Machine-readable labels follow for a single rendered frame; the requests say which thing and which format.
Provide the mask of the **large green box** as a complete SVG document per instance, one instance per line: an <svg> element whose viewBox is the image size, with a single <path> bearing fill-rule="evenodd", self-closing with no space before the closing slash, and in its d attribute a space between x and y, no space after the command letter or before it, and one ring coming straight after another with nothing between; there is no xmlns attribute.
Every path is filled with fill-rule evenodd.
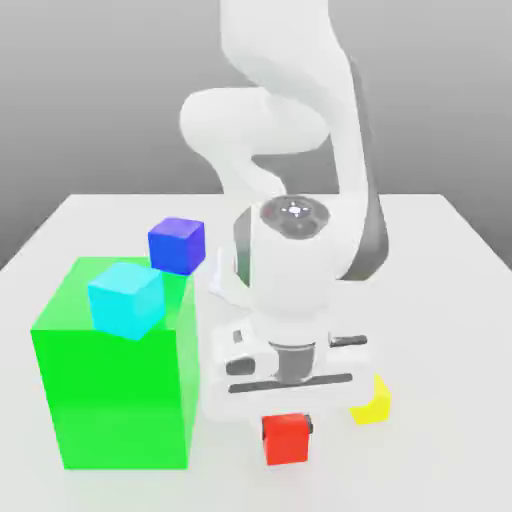
<svg viewBox="0 0 512 512"><path fill-rule="evenodd" d="M141 340L94 328L88 283L115 263L80 257L31 328L67 469L185 469L199 396L194 279L164 277L166 315Z"/></svg>

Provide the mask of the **small blue cube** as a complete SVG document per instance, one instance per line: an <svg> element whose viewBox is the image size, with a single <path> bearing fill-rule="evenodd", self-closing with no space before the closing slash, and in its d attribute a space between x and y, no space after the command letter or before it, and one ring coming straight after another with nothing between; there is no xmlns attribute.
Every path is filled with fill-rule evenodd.
<svg viewBox="0 0 512 512"><path fill-rule="evenodd" d="M202 221L167 217L148 232L151 266L188 276L205 259L205 226Z"/></svg>

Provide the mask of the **small yellow cube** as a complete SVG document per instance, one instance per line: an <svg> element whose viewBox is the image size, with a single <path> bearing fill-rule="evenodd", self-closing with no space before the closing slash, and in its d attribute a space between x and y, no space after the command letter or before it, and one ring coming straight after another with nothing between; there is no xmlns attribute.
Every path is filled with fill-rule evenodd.
<svg viewBox="0 0 512 512"><path fill-rule="evenodd" d="M350 414L358 425L384 422L389 418L391 410L391 391L380 375L374 375L372 400L364 406L350 409Z"/></svg>

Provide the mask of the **small cyan cube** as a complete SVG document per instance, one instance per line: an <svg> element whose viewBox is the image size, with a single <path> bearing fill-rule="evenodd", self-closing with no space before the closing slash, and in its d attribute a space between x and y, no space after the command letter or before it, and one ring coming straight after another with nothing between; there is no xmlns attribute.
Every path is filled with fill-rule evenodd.
<svg viewBox="0 0 512 512"><path fill-rule="evenodd" d="M138 341L165 315L163 274L135 263L117 262L87 286L93 327Z"/></svg>

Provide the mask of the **small red cube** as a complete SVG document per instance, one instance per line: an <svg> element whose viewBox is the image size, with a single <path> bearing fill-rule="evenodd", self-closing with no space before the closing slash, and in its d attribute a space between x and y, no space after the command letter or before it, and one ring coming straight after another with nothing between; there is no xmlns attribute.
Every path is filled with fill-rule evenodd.
<svg viewBox="0 0 512 512"><path fill-rule="evenodd" d="M263 447L269 466L308 460L310 434L304 415L285 414L262 418L266 430Z"/></svg>

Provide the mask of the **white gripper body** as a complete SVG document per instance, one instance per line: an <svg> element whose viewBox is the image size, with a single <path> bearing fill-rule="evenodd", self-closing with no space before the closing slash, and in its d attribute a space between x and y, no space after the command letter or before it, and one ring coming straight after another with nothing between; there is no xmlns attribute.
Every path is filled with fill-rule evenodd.
<svg viewBox="0 0 512 512"><path fill-rule="evenodd" d="M230 375L224 364L203 369L203 411L212 420L231 421L302 413L311 416L368 404L374 393L372 363L327 367L303 382L284 384L276 361L257 361L254 371Z"/></svg>

